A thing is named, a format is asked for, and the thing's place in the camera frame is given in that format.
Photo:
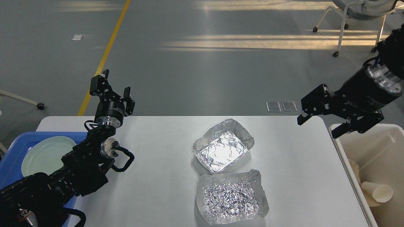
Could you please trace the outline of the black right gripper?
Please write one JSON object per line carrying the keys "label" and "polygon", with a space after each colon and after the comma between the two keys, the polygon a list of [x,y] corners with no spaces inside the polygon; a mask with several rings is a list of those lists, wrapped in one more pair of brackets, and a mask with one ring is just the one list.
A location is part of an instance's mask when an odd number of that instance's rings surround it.
{"label": "black right gripper", "polygon": [[347,119],[332,129],[332,138],[347,132],[365,133],[384,119],[380,110],[402,95],[400,78],[386,66],[363,66],[339,90],[320,84],[301,99],[303,125],[314,115],[336,115]]}

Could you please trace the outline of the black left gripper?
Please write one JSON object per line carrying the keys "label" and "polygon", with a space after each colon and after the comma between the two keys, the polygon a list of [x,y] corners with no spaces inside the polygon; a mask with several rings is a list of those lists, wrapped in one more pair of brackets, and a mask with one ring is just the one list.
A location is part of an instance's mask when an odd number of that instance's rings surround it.
{"label": "black left gripper", "polygon": [[133,114],[135,100],[130,96],[130,87],[124,89],[123,97],[119,100],[119,95],[107,81],[108,75],[109,70],[106,69],[91,79],[89,94],[101,100],[97,106],[94,122],[98,125],[119,128],[123,125],[124,117]]}

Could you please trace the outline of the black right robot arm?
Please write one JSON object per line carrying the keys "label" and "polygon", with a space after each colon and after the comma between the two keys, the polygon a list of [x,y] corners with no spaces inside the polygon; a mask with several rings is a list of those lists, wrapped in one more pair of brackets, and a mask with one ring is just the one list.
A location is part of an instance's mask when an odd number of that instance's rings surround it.
{"label": "black right robot arm", "polygon": [[315,115],[336,115],[345,123],[331,131],[333,138],[347,132],[365,133],[384,119],[381,109],[403,94],[403,27],[378,42],[378,55],[368,59],[340,89],[330,91],[320,84],[301,99],[303,125]]}

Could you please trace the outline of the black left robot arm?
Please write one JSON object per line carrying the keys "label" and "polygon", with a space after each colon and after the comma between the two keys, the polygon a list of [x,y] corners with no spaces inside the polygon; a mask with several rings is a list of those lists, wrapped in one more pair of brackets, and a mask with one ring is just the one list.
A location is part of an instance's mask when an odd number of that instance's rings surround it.
{"label": "black left robot arm", "polygon": [[109,70],[92,77],[89,94],[98,96],[94,120],[85,122],[86,138],[61,160],[63,166],[46,174],[35,173],[1,189],[2,227],[62,227],[72,215],[77,227],[86,223],[81,210],[66,208],[75,196],[96,192],[108,182],[107,172],[124,172],[135,159],[132,152],[113,138],[124,117],[133,113],[130,87],[123,96],[108,83]]}

